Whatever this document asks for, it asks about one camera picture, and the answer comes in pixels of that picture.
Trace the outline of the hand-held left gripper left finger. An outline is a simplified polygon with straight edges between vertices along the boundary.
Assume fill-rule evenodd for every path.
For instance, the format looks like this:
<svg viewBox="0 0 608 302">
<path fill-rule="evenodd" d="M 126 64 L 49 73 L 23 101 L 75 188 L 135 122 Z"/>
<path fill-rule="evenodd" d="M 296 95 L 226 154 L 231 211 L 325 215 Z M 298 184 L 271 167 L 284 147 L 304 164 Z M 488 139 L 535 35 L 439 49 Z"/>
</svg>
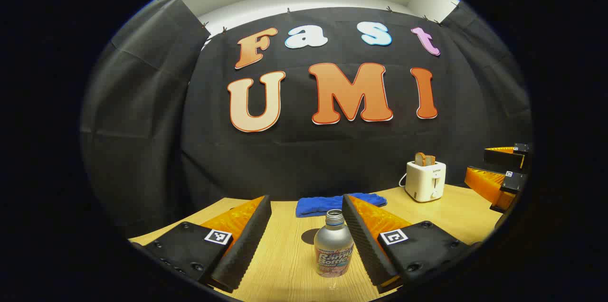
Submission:
<svg viewBox="0 0 608 302">
<path fill-rule="evenodd" d="M 199 284 L 232 293 L 245 276 L 272 215 L 260 196 L 202 224 L 180 222 L 146 245 L 132 246 Z"/>
</svg>

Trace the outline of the blue towel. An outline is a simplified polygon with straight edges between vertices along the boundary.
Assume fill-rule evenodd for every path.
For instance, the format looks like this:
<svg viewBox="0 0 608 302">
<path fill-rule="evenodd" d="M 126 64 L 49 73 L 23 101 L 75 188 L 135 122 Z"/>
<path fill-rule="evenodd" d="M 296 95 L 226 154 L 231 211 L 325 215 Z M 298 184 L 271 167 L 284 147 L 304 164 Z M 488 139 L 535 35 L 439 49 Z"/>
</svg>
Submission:
<svg viewBox="0 0 608 302">
<path fill-rule="evenodd" d="M 374 193 L 356 192 L 348 195 L 377 207 L 385 206 L 388 203 L 386 198 Z M 324 216 L 330 210 L 341 210 L 342 201 L 343 196 L 302 198 L 297 202 L 295 216 L 296 218 Z"/>
</svg>

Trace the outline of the silver water bottle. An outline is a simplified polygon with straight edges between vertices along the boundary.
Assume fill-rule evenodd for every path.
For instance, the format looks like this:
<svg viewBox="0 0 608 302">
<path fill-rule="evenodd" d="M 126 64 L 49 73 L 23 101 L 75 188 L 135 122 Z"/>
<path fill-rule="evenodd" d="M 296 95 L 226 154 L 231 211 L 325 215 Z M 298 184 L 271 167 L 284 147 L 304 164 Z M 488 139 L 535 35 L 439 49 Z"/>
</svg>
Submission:
<svg viewBox="0 0 608 302">
<path fill-rule="evenodd" d="M 354 240 L 340 209 L 326 212 L 325 225 L 313 239 L 317 274 L 325 278 L 346 274 L 352 259 Z"/>
</svg>

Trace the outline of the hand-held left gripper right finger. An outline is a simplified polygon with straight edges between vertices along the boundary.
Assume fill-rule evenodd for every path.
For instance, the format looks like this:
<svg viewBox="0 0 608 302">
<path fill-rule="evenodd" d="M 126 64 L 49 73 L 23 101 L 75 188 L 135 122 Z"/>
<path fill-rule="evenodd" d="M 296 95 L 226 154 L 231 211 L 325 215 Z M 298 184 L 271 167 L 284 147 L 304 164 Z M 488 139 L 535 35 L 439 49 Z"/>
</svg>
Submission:
<svg viewBox="0 0 608 302">
<path fill-rule="evenodd" d="M 463 242 L 435 222 L 410 222 L 352 194 L 343 195 L 342 213 L 378 293 L 432 280 L 481 246 Z"/>
</svg>

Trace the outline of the white toaster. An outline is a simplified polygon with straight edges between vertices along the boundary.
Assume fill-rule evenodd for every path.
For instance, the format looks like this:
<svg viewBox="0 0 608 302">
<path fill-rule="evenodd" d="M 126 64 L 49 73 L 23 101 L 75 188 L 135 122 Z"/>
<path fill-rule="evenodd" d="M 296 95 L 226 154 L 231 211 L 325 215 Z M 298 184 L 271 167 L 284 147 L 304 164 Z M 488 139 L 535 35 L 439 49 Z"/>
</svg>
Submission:
<svg viewBox="0 0 608 302">
<path fill-rule="evenodd" d="M 447 176 L 447 166 L 436 162 L 419 166 L 410 161 L 406 166 L 404 190 L 417 202 L 432 202 L 442 198 Z"/>
</svg>

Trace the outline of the black backdrop cloth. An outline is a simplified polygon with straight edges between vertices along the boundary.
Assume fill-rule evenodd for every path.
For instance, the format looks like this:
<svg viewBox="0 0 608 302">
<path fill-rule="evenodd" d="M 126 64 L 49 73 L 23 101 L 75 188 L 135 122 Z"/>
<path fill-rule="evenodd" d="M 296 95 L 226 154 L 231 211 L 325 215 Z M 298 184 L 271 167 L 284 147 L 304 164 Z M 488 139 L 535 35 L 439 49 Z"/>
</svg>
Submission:
<svg viewBox="0 0 608 302">
<path fill-rule="evenodd" d="M 468 6 L 441 24 L 306 9 L 211 37 L 165 0 L 102 51 L 80 133 L 93 190 L 131 238 L 222 198 L 390 189 L 416 152 L 459 185 L 484 148 L 533 131 L 523 71 Z"/>
</svg>

